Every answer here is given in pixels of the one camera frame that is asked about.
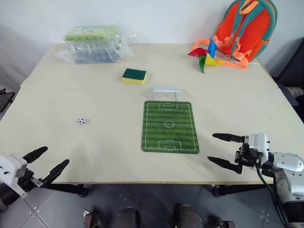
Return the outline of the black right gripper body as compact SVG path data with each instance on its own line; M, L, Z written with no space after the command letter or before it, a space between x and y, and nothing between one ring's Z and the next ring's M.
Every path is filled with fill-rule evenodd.
M239 136L237 139L237 142L242 143L235 155L235 163L238 165L238 170L242 170L243 166L254 167L260 160L260 152L256 144L257 135Z

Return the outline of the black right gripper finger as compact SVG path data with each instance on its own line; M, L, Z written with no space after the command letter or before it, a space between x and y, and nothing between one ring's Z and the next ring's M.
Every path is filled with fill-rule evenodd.
M214 133L212 136L226 142L244 143L245 141L244 136L237 136L229 133Z
M237 174L242 173L242 165L232 164L228 160L224 160L224 159L217 158L217 157L208 156L207 158L208 158L209 161L215 163L216 165L218 165L218 166L220 166L224 169L234 171Z

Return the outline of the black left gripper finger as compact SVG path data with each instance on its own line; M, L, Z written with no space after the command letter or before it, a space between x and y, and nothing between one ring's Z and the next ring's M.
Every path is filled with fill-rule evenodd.
M40 147L30 153L27 153L25 156L22 158L27 162L27 163L32 163L36 159L38 159L44 152L48 150L47 146Z
M69 159L65 159L63 162L58 164L56 167L54 167L50 172L49 175L42 180L43 185L42 187L47 187L50 185L57 177L59 177L62 173L62 171L65 169L65 167L69 164Z

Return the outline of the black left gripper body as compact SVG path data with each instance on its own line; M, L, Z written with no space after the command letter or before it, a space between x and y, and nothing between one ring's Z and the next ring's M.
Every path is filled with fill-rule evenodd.
M34 172L26 169L24 176L19 178L18 185L25 191L30 192L34 188L39 187L41 188L44 186L44 182L42 179L36 179L34 176Z

